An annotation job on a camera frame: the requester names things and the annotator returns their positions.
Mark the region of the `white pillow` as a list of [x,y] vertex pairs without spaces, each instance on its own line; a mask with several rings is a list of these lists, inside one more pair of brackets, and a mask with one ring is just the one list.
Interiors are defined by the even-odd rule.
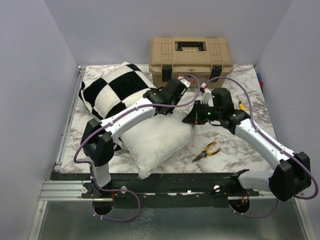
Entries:
[[192,124],[182,122],[186,116],[181,111],[156,115],[127,130],[115,141],[134,158],[140,179],[149,177],[163,161],[191,142],[196,130]]

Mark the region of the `black white checkered pillowcase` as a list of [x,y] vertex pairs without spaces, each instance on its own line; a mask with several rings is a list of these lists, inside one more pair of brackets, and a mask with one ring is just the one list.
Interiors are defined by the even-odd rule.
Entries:
[[137,65],[124,62],[104,76],[83,80],[78,96],[91,114],[103,120],[127,109],[145,92],[156,88]]

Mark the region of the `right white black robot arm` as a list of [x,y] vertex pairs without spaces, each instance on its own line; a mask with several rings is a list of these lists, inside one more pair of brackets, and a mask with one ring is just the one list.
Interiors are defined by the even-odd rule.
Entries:
[[308,175],[310,158],[306,153],[295,153],[283,146],[260,129],[248,113],[235,109],[231,93],[226,88],[207,89],[205,93],[212,97],[213,106],[196,100],[183,123],[204,125],[218,121],[223,128],[247,142],[272,168],[271,171],[241,171],[229,184],[234,195],[256,189],[271,192],[286,202],[311,185],[312,179]]

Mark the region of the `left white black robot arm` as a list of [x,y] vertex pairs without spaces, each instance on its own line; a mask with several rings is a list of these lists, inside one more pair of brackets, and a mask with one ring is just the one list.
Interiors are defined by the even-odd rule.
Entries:
[[83,150],[89,157],[87,163],[97,196],[106,197],[111,190],[109,161],[114,156],[115,140],[144,120],[172,113],[190,85],[182,76],[173,78],[161,89],[148,90],[136,103],[118,114],[100,122],[92,119],[87,123],[76,153]]

